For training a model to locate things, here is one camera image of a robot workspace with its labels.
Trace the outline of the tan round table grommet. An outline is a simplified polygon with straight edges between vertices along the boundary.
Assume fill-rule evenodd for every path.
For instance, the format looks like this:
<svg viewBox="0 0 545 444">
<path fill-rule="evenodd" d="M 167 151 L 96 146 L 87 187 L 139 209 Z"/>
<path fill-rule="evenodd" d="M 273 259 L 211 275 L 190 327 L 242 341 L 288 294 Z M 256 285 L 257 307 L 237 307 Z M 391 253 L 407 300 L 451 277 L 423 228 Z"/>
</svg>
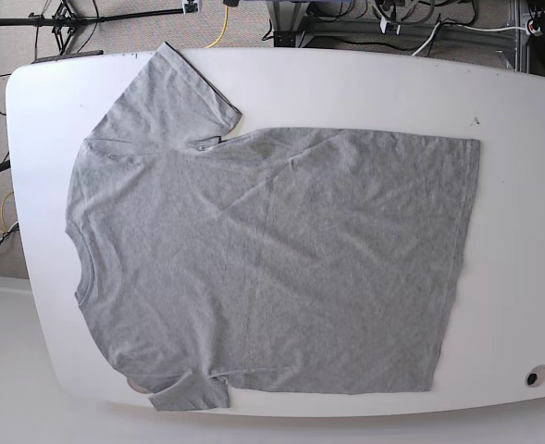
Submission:
<svg viewBox="0 0 545 444">
<path fill-rule="evenodd" d="M 127 378 L 127 384 L 129 385 L 129 387 L 137 392 L 137 393 L 140 393 L 142 395 L 151 395 L 152 394 L 152 391 L 147 389 L 147 388 L 143 388 L 141 387 L 139 384 L 137 384 L 136 382 L 134 382 L 132 379 L 130 378 Z"/>
</svg>

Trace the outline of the black tripod stand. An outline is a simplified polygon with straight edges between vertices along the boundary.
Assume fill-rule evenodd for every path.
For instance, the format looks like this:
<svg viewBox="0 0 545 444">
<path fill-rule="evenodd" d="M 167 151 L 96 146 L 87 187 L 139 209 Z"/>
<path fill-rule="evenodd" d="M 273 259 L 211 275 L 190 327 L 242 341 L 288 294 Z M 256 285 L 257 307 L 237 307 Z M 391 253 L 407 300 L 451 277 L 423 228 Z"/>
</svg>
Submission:
<svg viewBox="0 0 545 444">
<path fill-rule="evenodd" d="M 81 54 L 87 47 L 92 37 L 96 34 L 100 24 L 120 22 L 134 19 L 148 19 L 168 17 L 186 14 L 197 14 L 202 9 L 201 1 L 180 1 L 180 7 L 169 9 L 147 10 L 104 16 L 100 13 L 98 3 L 92 1 L 93 14 L 85 16 L 79 14 L 69 1 L 59 1 L 55 12 L 47 17 L 44 13 L 50 6 L 51 1 L 46 1 L 41 13 L 30 13 L 26 18 L 0 18 L 0 28 L 32 27 L 35 29 L 34 36 L 34 60 L 39 59 L 39 36 L 41 28 L 48 28 L 56 42 L 56 49 L 59 56 L 66 56 L 74 44 L 76 36 L 87 28 L 90 28 L 89 35 L 84 42 L 74 51 L 76 55 Z"/>
</svg>

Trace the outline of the grey T-shirt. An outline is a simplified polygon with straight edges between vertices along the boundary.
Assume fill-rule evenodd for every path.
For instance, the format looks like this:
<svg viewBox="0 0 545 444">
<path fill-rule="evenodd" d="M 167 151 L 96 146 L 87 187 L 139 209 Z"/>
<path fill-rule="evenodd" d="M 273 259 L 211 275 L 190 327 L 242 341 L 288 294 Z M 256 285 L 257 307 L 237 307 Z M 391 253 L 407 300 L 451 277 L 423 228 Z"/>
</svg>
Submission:
<svg viewBox="0 0 545 444">
<path fill-rule="evenodd" d="M 163 43 L 82 141 L 66 232 L 100 353 L 159 411 L 230 389 L 428 392 L 476 140 L 268 128 Z"/>
</svg>

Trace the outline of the aluminium frame stand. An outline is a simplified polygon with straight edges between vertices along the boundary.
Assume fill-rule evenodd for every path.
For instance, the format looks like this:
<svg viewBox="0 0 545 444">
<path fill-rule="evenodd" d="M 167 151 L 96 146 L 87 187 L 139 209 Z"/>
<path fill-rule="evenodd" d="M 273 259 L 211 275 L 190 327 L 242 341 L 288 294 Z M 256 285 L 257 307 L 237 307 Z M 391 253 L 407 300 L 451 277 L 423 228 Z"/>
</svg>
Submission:
<svg viewBox="0 0 545 444">
<path fill-rule="evenodd" d="M 494 53 L 505 68 L 530 71 L 524 1 L 503 1 L 499 24 L 480 18 L 478 1 L 266 1 L 275 47 L 305 48 L 315 39 L 368 50 L 435 56 L 440 49 Z"/>
</svg>

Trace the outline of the round table grommet hole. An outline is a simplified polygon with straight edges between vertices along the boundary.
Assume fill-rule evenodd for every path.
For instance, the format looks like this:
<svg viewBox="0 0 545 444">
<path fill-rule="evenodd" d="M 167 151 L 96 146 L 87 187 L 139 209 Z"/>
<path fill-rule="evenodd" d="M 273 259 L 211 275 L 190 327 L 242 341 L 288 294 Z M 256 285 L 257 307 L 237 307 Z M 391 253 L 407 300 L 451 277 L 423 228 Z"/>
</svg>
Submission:
<svg viewBox="0 0 545 444">
<path fill-rule="evenodd" d="M 545 364 L 534 367 L 526 376 L 526 385 L 536 388 L 545 383 Z"/>
</svg>

